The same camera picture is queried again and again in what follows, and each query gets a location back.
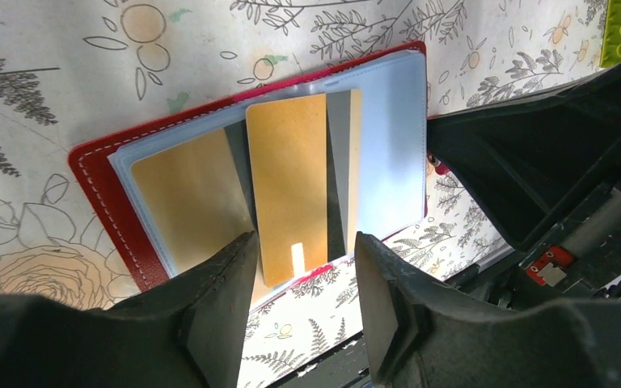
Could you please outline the red leather card holder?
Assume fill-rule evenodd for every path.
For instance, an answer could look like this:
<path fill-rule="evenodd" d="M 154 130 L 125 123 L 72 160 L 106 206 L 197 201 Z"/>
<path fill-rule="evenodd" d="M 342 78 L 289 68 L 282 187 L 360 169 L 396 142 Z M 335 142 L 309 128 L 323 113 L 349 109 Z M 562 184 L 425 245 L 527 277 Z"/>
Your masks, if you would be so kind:
<path fill-rule="evenodd" d="M 148 290 L 177 274 L 129 177 L 132 162 L 213 132 L 246 108 L 357 88 L 363 94 L 358 228 L 388 238 L 422 220 L 426 186 L 426 47 L 394 48 L 192 108 L 75 147 L 68 162 L 130 274 Z"/>

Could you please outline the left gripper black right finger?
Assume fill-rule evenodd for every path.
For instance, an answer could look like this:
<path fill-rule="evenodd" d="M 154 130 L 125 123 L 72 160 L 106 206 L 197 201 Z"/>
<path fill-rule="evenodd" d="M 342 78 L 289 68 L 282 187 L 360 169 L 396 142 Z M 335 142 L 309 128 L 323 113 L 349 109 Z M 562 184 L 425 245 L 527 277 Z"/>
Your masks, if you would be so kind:
<path fill-rule="evenodd" d="M 385 387 L 621 387 L 621 300 L 477 300 L 358 233 L 370 377 Z"/>

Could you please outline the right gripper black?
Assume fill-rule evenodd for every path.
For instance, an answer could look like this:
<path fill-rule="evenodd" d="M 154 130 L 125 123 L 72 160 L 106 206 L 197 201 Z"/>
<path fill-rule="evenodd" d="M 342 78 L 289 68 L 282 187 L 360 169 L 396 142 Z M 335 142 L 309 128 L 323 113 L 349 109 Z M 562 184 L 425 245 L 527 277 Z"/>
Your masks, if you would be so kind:
<path fill-rule="evenodd" d="M 431 119 L 427 145 L 507 243 L 531 247 L 501 248 L 451 286 L 512 310 L 608 296 L 621 275 L 621 179 L 602 182 L 621 174 L 621 63 Z"/>

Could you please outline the gold credit card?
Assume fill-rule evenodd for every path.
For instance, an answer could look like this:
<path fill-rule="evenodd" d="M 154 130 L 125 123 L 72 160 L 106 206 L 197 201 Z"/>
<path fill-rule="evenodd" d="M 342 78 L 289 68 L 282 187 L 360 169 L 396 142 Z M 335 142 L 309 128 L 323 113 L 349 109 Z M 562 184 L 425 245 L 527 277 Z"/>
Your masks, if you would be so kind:
<path fill-rule="evenodd" d="M 326 96 L 253 104 L 247 142 L 264 283 L 327 262 Z"/>
<path fill-rule="evenodd" d="M 140 159 L 130 171 L 170 276 L 255 228 L 242 122 Z"/>

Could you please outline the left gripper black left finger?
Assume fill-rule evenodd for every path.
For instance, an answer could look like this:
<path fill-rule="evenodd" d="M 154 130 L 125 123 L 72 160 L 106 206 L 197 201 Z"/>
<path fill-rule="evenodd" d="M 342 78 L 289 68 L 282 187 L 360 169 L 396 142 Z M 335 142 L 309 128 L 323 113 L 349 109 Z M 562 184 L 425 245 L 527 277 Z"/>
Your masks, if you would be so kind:
<path fill-rule="evenodd" d="M 110 309 L 0 294 L 0 387 L 234 387 L 258 235 Z"/>

